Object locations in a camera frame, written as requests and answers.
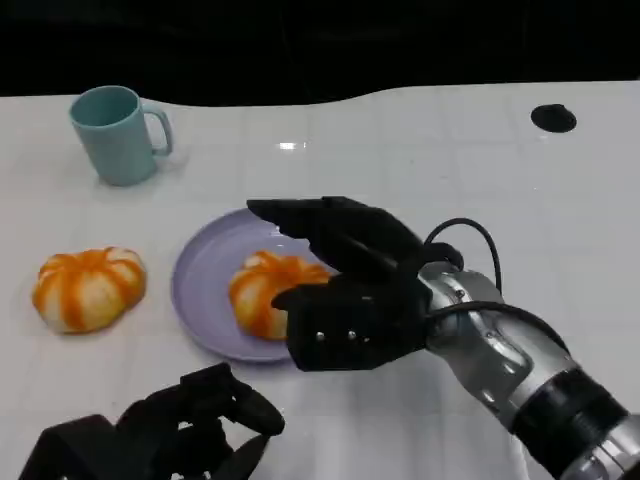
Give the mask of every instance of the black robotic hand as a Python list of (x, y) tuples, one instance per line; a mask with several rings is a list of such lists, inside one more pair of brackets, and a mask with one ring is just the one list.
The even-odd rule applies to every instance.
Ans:
[(301, 370), (373, 369), (424, 348), (431, 292), (416, 280), (429, 260), (462, 268), (446, 244), (422, 241), (380, 208), (345, 197), (249, 200), (280, 232), (309, 240), (340, 272), (328, 285), (301, 285), (277, 296), (288, 312), (287, 346)]

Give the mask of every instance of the mug handle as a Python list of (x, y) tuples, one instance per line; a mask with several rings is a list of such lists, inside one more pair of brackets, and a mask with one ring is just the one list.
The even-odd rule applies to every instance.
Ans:
[(167, 139), (167, 144), (162, 148), (151, 147), (151, 152), (159, 157), (166, 157), (173, 152), (173, 132), (171, 131), (171, 124), (169, 123), (169, 117), (161, 109), (153, 105), (143, 105), (142, 113), (145, 115), (153, 115), (160, 120), (162, 130), (164, 130), (164, 137)]

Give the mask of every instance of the black cable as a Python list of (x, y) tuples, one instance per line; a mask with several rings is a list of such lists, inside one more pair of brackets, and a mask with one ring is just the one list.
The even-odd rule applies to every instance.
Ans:
[[(476, 229), (480, 234), (484, 237), (487, 245), (489, 246), (489, 250), (491, 251), (491, 258), (493, 259), (493, 269), (496, 277), (496, 288), (502, 294), (502, 269), (500, 268), (500, 257), (498, 255), (498, 249), (496, 248), (496, 244), (491, 237), (489, 231), (480, 225), (475, 220), (471, 220), (470, 218), (452, 218), (451, 220), (447, 220), (446, 222), (441, 223), (433, 231), (429, 234), (427, 239), (424, 241), (424, 245), (430, 245), (436, 236), (442, 233), (443, 230), (446, 230), (449, 227), (454, 225), (467, 225)], [(434, 310), (429, 312), (427, 315), (427, 320), (439, 320), (441, 318), (447, 317), (448, 315), (454, 313), (467, 313), (479, 310), (492, 310), (494, 312), (503, 312), (518, 317), (523, 322), (531, 325), (534, 328), (542, 331), (547, 337), (549, 337), (553, 342), (555, 342), (560, 348), (569, 353), (569, 348), (562, 340), (562, 337), (558, 335), (558, 333), (551, 328), (551, 326), (542, 320), (540, 317), (534, 315), (531, 312), (528, 312), (522, 308), (514, 307), (512, 305), (507, 305), (506, 303), (498, 303), (498, 302), (482, 302), (482, 301), (471, 301), (458, 303), (455, 305), (451, 305), (449, 307), (441, 308), (439, 310)]]
[(491, 251), (491, 259), (493, 260), (493, 270), (496, 278), (496, 288), (500, 293), (502, 293), (502, 269), (500, 268), (500, 256), (498, 255), (498, 249), (496, 248), (496, 243), (493, 241), (491, 234), (489, 231), (480, 225), (475, 220), (471, 220), (470, 218), (452, 218), (451, 220), (447, 220), (446, 222), (442, 222), (433, 231), (429, 234), (427, 239), (424, 241), (425, 245), (430, 244), (433, 240), (438, 236), (438, 234), (442, 233), (443, 230), (446, 230), (449, 227), (453, 227), (454, 225), (467, 225), (468, 227), (475, 228), (480, 234), (484, 237), (487, 245), (489, 246), (489, 250)]
[(468, 313), (479, 310), (492, 310), (494, 312), (508, 313), (510, 315), (518, 317), (528, 325), (541, 330), (542, 333), (549, 337), (560, 348), (569, 353), (569, 348), (564, 343), (564, 340), (562, 340), (560, 335), (558, 335), (558, 333), (553, 328), (551, 328), (551, 326), (547, 322), (531, 312), (528, 312), (522, 308), (514, 307), (513, 305), (507, 305), (506, 303), (481, 301), (456, 303), (455, 305), (429, 312), (426, 316), (426, 320), (440, 320), (454, 313)]

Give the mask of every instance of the lavender plate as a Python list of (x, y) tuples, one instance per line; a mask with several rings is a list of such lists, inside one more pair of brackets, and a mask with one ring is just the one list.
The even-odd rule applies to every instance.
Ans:
[(228, 297), (231, 277), (258, 250), (321, 263), (307, 241), (286, 237), (249, 210), (238, 210), (214, 220), (189, 240), (173, 271), (171, 296), (185, 329), (202, 347), (237, 360), (277, 362), (289, 358), (285, 342), (245, 334)]

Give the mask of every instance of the teal mug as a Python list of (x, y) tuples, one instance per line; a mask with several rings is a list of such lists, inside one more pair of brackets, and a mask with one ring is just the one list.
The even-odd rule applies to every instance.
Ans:
[[(146, 180), (158, 169), (154, 157), (173, 150), (173, 135), (167, 114), (142, 105), (136, 92), (107, 85), (84, 92), (71, 105), (71, 123), (89, 159), (103, 181), (127, 186)], [(144, 115), (154, 115), (164, 130), (166, 145), (151, 145)]]

